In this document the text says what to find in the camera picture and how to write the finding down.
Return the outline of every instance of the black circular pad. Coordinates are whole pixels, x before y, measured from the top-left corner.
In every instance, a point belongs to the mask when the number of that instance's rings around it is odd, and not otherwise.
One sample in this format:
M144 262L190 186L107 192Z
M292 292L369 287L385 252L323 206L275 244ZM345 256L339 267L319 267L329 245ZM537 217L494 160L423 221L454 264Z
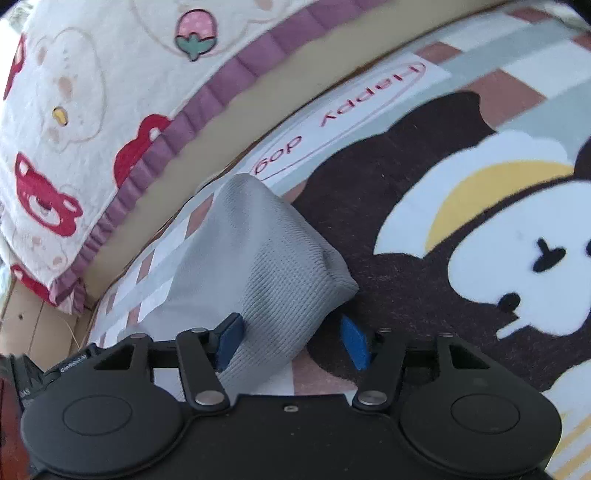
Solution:
M446 369L409 396L400 426L421 456L477 478L531 471L548 459L561 430L546 398L494 368Z
M456 400L452 416L462 427L474 432L498 434L517 424L519 410L506 398L472 394Z
M120 475L146 465L176 440L182 426L178 402L140 375L102 371L77 380L49 388L22 417L27 449L51 471Z
M91 395L75 401L64 411L64 423L84 436L108 435L127 425L133 408L125 400L108 395Z

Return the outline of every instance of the black bear nose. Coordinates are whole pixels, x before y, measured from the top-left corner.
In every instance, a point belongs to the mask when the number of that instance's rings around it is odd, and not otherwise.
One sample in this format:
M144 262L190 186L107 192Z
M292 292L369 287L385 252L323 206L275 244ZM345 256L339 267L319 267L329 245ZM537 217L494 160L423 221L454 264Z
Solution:
M499 310L510 313L514 312L520 303L521 297L516 292L512 291L511 293L503 295L496 306L499 307Z

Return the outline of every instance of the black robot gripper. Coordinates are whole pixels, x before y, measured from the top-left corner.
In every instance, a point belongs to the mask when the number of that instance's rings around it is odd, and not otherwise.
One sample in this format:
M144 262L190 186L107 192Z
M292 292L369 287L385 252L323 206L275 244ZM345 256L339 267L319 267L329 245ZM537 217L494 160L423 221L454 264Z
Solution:
M351 405L240 395L231 406L209 333L136 335L46 385L21 423L35 478L549 478L558 412L457 337L378 334ZM185 402L152 383L154 368L179 369Z

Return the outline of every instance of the bedsheet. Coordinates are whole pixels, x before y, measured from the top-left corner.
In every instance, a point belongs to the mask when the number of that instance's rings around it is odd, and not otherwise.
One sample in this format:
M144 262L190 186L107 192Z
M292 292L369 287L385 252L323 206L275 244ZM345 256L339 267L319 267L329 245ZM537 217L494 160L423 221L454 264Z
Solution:
M342 313L453 332L557 407L548 471L591 475L591 36L520 2L403 48L285 121L185 205L99 303L109 346L167 297L228 176L249 172L344 257L360 292L255 393L351 395Z
M306 41L383 1L41 2L3 95L5 262L60 304L205 123Z

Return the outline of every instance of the screw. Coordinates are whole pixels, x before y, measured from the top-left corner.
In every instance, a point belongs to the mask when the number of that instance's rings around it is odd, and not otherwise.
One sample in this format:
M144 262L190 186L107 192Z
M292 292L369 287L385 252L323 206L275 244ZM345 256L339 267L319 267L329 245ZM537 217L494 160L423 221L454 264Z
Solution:
M380 392L378 390L367 390L365 392L361 392L357 399L363 405L367 405L368 407L377 407L382 403L386 403L388 396L384 392Z
M224 400L226 400L226 396L217 390L205 390L197 394L195 397L195 401L204 407L213 407L215 405L219 405Z

